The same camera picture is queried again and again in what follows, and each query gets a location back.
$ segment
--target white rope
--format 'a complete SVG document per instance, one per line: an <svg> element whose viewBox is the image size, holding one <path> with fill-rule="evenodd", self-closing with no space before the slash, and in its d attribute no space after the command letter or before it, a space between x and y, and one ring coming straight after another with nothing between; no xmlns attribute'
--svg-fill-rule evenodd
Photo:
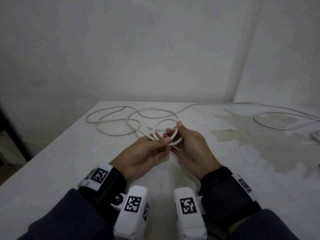
<svg viewBox="0 0 320 240"><path fill-rule="evenodd" d="M159 140L159 138L157 137L156 135L156 131L157 131L157 126L162 123L163 121L167 121L167 120L172 120L172 121L178 121L179 118L178 118L178 113L184 111L185 109L187 108L190 108L191 106L194 106L194 105L214 105L214 104L251 104L251 105L259 105L259 106L264 106L264 107L271 107L271 108L279 108L279 109L286 109L286 110L290 110L290 111L293 111L293 112L296 112L296 113L300 113L300 114L295 114L295 113L288 113L288 112L263 112L263 113L258 113L258 114L255 114L253 119L256 123L262 125L262 126L265 126L267 128L270 128L270 129L275 129L275 130L283 130L283 131L286 131L286 130L294 130L294 129L298 129L298 128L301 128L303 126L306 126L306 125L309 125L309 124L312 124L312 123L315 123L315 122L320 122L320 116L316 116L316 115L313 115L313 114L309 114L309 113L305 113L305 112L302 112L302 111L299 111L299 110L295 110L295 109L291 109L291 108L286 108L286 107L281 107L281 106L273 106L273 105L265 105L265 104L259 104L259 103L252 103L252 102L239 102L239 103L195 103L195 104L191 104L187 107L185 107L184 109L178 111L178 112L173 112L173 111L170 111L170 110L166 110L166 109L159 109L159 108L142 108L142 109L135 109L133 107L130 107L130 106L116 106L116 107L110 107L110 108L104 108L104 109L99 109L99 110L96 110L90 114L88 114L85 118L85 121L89 124L95 124L97 130L102 133L102 134L105 134L105 135L108 135L108 136L125 136L125 135L129 135L131 133L135 133L136 136L138 137L137 133L136 132L139 132L143 135L145 135L146 137L150 138L151 140ZM128 115L126 118L117 118L117 119L109 119L109 120L103 120L105 117L107 117L108 115L111 115L111 114L114 114L114 113L117 113L119 111L121 111L122 109L119 109L119 110L116 110L116 111L113 111L111 113L107 113L105 115L103 115L100 119L98 119L97 121L89 121L88 118L97 113L97 112L100 112L100 111L103 111L103 110L107 110L107 109L115 109L115 108L130 108L130 109L133 109L134 111ZM169 112L170 115L166 115L166 116L162 116L162 117L149 117L149 116L146 116L146 115L143 115L141 114L140 112L141 111L146 111L146 110L159 110L159 111L165 111L165 112ZM138 113L141 117L144 117L144 118L147 118L147 119L161 119L161 118L166 118L166 117L169 117L169 116L175 116L176 119L173 119L173 118L167 118L167 119L163 119L161 121L159 121L157 123L157 125L155 127L153 127L152 129L152 136L148 135L148 134L145 134L144 132L142 132L140 129L141 127L141 123L140 121L138 121L137 119L131 119L130 117L133 116L134 114ZM291 128L278 128L278 127L273 127L273 126L269 126L269 125L265 125L263 124L262 122L258 121L257 118L261 115L264 115L264 114L273 114L273 113L280 113L280 114L286 114L286 115L294 115L294 116L297 116L297 117L301 117L301 118L306 118L306 119L309 119L309 120L312 120L311 122L308 122L308 123L305 123L303 125L298 125L298 126L295 126L295 127L291 127ZM113 121L120 121L120 120L125 120L128 127L132 130L131 132L128 132L128 133L123 133L123 134L111 134L111 133L108 133L108 132L105 132L103 131L100 127L99 127L99 124L100 123L108 123L108 122L113 122ZM138 122L138 127L133 127L132 125L130 125L129 123L129 120L131 121L136 121ZM176 128L175 131L174 131L174 134L171 136L171 140L173 140L175 138L175 136L177 135L178 133L178 129ZM180 141L182 140L182 137L180 137L177 141L175 142L172 142L170 143L169 145L170 146L174 146L176 144L178 144Z"/></svg>

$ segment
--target white wall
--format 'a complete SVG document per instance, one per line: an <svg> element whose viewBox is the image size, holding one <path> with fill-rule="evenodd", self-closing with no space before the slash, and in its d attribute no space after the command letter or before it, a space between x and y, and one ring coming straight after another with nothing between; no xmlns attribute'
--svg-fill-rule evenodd
<svg viewBox="0 0 320 240"><path fill-rule="evenodd" d="M0 0L0 103L46 146L100 100L233 100L262 1Z"/></svg>
<svg viewBox="0 0 320 240"><path fill-rule="evenodd" d="M265 0L235 101L320 104L320 0Z"/></svg>

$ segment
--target white plastic device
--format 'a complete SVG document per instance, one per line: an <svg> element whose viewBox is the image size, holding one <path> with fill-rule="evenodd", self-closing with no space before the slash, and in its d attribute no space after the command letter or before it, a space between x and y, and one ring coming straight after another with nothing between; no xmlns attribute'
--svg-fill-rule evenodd
<svg viewBox="0 0 320 240"><path fill-rule="evenodd" d="M173 191L174 208L177 213L177 230L180 240L205 240L207 229L202 218L201 198L188 187Z"/></svg>
<svg viewBox="0 0 320 240"><path fill-rule="evenodd" d="M120 205L111 204L120 211L113 234L118 240L142 240L149 219L151 193L148 188L135 185L128 194L121 195L123 202Z"/></svg>

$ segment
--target white table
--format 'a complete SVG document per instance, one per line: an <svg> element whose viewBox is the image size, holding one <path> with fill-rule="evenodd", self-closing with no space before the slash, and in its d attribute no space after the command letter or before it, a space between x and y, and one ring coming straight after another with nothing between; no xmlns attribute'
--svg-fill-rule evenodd
<svg viewBox="0 0 320 240"><path fill-rule="evenodd" d="M189 104L102 101L91 111L122 105L178 111ZM320 106L291 108L320 116ZM131 111L126 108L111 117L125 117ZM179 116L186 127L204 135L223 165L246 180L262 207L275 211L300 239L318 239L320 145L312 142L308 133L319 129L319 123L298 129L298 134L293 135L292 131L258 127L251 116L264 111L283 110L242 104L196 105L179 113ZM161 111L146 113L150 116L165 114ZM147 133L151 133L147 126L159 121L137 114L133 118L142 122L141 129ZM172 126L173 123L168 121L167 125ZM129 130L125 121L104 124L102 128L114 133ZM77 187L77 183L96 164L110 162L136 139L134 134L122 137L103 135L94 125L87 124L85 117L80 118L0 187L0 239L16 239L25 233L30 223L52 209L70 188ZM300 152L304 156L297 159L295 155ZM154 199L145 238L177 239L173 190L185 186L196 190L199 183L185 174L171 155L167 162L153 168L133 184L147 186Z"/></svg>

